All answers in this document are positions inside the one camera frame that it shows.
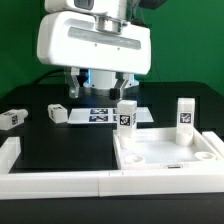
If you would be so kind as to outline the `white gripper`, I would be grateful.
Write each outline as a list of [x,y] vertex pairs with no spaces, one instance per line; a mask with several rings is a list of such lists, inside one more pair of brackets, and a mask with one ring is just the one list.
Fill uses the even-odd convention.
[[52,13],[41,21],[37,56],[43,64],[66,66],[64,74],[73,99],[79,96],[79,68],[117,72],[109,97],[120,100],[132,86],[132,74],[145,75],[150,70],[150,30],[128,23],[121,35],[114,35],[97,31],[92,16]]

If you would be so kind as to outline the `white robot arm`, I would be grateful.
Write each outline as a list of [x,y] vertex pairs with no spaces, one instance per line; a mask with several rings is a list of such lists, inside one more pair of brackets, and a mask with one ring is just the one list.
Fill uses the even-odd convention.
[[151,67],[150,29],[135,18],[168,0],[45,0],[37,56],[65,68],[69,95],[81,91],[120,99]]

